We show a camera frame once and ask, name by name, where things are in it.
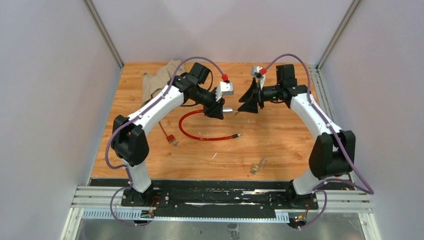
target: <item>wire plug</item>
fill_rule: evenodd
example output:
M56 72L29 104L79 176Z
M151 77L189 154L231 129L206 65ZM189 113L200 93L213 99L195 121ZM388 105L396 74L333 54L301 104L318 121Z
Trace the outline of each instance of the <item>wire plug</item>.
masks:
M175 142L175 137L174 137L174 135L169 135L169 136L166 136L166 140L168 140L168 143L170 143L170 144L172 144L173 142Z
M222 75L222 76L221 76L221 78L222 78L222 81L224 81L224 82L226 82L226 83L229 83L229 82L230 82L230 81L228 80L228 75L227 75L227 74Z
M241 133L236 133L236 134L231 135L231 137L232 137L233 139L235 139L235 138L240 137L241 135L242 135Z

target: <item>wooden surface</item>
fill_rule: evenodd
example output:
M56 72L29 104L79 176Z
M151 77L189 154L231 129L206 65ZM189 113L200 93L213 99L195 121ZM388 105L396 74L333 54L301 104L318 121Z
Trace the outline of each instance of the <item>wooden surface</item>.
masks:
M105 147L112 134L113 120L117 115L127 116L137 111L142 103L142 75L155 74L164 66L161 62L126 63L110 110L107 125L101 139L100 148L92 171L92 177L124 178L123 169L112 170L105 163ZM189 71L193 63L185 64ZM221 80L219 72L208 63L212 70L214 86ZM266 63L220 62L218 65L234 85L234 95L225 97L224 107L236 110L241 104L238 99L249 88L252 77L251 67ZM298 84L307 84L307 76L301 64L295 64ZM210 77L204 84L209 86ZM265 86L276 83L275 66L266 74ZM162 121L168 135L173 134L179 141L177 147L169 144L157 124L147 141L150 153L146 159L151 178L168 179L227 179L227 180L291 180L300 176L308 167L308 159L314 141L301 119L287 106L265 102L259 114L240 112L225 114L224 120L208 118L202 113L192 115L184 121L184 129L202 137L221 137L242 133L241 137L222 141L199 141L186 137L178 128L181 116L194 107L178 107ZM253 175L252 164L267 158L265 169ZM109 159L112 165L122 164L111 149Z

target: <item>beige cloth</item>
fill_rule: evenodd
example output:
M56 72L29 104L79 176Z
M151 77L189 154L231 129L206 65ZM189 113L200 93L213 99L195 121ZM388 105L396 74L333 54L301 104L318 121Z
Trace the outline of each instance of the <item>beige cloth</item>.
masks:
M172 74L175 69L178 67L178 64L181 63L181 60L171 60L165 66L157 70L156 75L145 72L143 74L143 103L141 106L146 105L152 98L156 97L161 90L165 87L168 81L171 79ZM177 75L181 75L186 70L184 64L176 72Z

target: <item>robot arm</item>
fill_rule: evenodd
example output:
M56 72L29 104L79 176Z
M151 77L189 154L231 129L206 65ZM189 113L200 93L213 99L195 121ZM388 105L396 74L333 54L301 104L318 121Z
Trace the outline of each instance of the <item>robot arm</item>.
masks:
M132 176L132 187L139 193L144 193L151 185L146 157L149 154L149 145L146 136L152 128L164 118L170 111L184 104L188 99L203 105L205 116L210 118L224 119L223 96L233 94L233 84L220 82L218 87L209 92L199 86L203 84L210 70L205 66L195 63L191 71L181 76L175 76L172 86L165 94L168 85L150 102L138 111L131 113L128 117L119 115L113 121L113 131L137 116L140 118L124 127L112 140L111 147ZM143 116L140 114L150 108L157 100L161 99Z
M352 171L349 163L339 150L329 125L324 122L311 104L318 108L342 139L343 146L352 161L355 154L355 135L352 131L343 131L332 122L319 108L312 94L308 92L308 88L305 85L297 84L292 64L276 67L277 84L274 86L263 86L262 80L265 79L263 73L261 67L254 66L252 68L252 84L240 98L239 102L243 104L238 111L258 113L258 106L262 109L264 102L280 100L305 123L315 140L309 157L309 168L300 177L290 181L290 187L287 190L287 198L294 203L293 205L297 205L296 202L303 204L304 198L310 196L315 191L315 187L325 179L341 176Z

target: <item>gray wall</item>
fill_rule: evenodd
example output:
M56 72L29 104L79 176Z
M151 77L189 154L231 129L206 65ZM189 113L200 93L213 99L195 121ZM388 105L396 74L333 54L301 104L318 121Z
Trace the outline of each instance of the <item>gray wall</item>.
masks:
M270 62L293 53L309 63L319 60L351 1L93 0L124 62Z
M382 239L423 239L424 3L362 1L322 74Z
M120 70L81 0L0 3L0 239L58 239Z

